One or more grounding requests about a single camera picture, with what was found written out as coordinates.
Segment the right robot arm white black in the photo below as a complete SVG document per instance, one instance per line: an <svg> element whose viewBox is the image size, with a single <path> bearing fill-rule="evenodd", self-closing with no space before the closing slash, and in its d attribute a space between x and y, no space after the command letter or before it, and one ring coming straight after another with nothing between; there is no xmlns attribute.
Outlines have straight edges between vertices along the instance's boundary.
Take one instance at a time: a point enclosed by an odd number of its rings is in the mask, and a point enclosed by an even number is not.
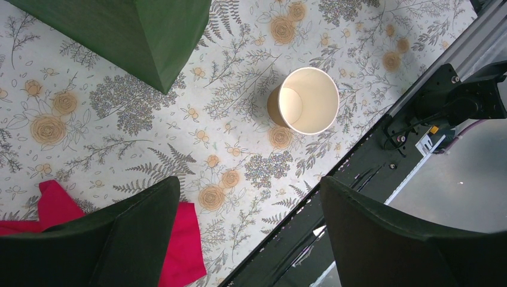
<svg viewBox="0 0 507 287"><path fill-rule="evenodd" d="M468 119L506 118L506 61L488 64L464 81L453 66L442 65L414 102L423 124L456 127Z"/></svg>

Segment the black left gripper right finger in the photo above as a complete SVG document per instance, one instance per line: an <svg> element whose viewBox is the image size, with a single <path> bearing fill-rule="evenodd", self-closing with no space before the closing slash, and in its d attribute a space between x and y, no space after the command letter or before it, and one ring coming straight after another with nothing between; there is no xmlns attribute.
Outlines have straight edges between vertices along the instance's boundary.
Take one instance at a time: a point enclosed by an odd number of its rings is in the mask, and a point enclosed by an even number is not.
<svg viewBox="0 0 507 287"><path fill-rule="evenodd" d="M320 199L342 286L506 285L505 231L432 223L330 176Z"/></svg>

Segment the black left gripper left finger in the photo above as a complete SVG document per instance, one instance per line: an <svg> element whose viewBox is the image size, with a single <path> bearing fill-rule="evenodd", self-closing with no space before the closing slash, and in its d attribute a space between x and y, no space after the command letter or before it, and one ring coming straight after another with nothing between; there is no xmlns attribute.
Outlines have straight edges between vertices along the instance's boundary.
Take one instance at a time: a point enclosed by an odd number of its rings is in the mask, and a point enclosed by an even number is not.
<svg viewBox="0 0 507 287"><path fill-rule="evenodd" d="M180 196L170 176L40 233L1 237L2 286L157 286Z"/></svg>

